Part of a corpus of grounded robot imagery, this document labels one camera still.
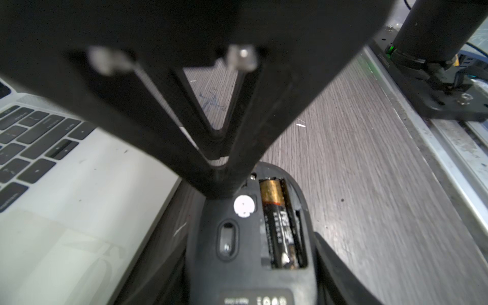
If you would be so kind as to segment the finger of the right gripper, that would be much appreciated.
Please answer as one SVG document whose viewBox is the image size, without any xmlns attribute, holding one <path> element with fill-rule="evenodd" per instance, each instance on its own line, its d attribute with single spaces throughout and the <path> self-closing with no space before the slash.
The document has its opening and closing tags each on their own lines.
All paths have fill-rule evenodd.
<svg viewBox="0 0 488 305">
<path fill-rule="evenodd" d="M 228 45 L 254 47 L 240 72 L 226 126 L 193 138 L 183 178 L 208 198 L 233 196 L 273 142 L 380 30 L 391 1 L 230 1 Z"/>
<path fill-rule="evenodd" d="M 235 1 L 2 1 L 1 72 L 198 190 L 234 191 L 184 69 L 214 64 L 235 18 Z"/>
</svg>

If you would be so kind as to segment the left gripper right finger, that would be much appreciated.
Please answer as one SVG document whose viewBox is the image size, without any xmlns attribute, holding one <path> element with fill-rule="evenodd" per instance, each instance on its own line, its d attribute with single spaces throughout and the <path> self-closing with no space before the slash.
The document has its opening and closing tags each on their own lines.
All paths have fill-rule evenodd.
<svg viewBox="0 0 488 305">
<path fill-rule="evenodd" d="M 315 246 L 319 304 L 381 304 L 318 232 Z"/>
</svg>

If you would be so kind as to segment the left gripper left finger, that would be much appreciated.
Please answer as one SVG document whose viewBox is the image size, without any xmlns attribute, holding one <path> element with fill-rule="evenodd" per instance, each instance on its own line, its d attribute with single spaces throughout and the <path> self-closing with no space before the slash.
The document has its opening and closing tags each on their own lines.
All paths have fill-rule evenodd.
<svg viewBox="0 0 488 305">
<path fill-rule="evenodd" d="M 192 216 L 204 202 L 197 190 L 174 193 L 115 304 L 188 303 L 183 260 Z"/>
</svg>

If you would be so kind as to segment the black wireless mouse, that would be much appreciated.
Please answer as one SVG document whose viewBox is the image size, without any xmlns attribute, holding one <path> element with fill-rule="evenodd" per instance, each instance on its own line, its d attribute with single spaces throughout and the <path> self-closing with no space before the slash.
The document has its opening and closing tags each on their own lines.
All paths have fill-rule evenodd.
<svg viewBox="0 0 488 305">
<path fill-rule="evenodd" d="M 299 267 L 273 267 L 261 199 L 262 180 L 282 183 L 294 224 Z M 317 304 L 315 243 L 309 209 L 298 183 L 265 162 L 231 198 L 198 208 L 186 250 L 188 304 Z"/>
</svg>

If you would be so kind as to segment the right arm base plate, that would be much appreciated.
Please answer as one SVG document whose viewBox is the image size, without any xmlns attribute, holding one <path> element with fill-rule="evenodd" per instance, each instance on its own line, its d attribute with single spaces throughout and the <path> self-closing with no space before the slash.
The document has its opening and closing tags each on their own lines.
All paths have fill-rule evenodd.
<svg viewBox="0 0 488 305">
<path fill-rule="evenodd" d="M 370 48 L 420 116 L 457 121 L 487 120 L 487 91 L 475 83 L 480 80 L 484 84 L 487 71 L 474 66 L 444 69 L 439 64 L 427 64 L 415 70 L 392 61 L 400 56 L 385 38 L 376 38 Z"/>
</svg>

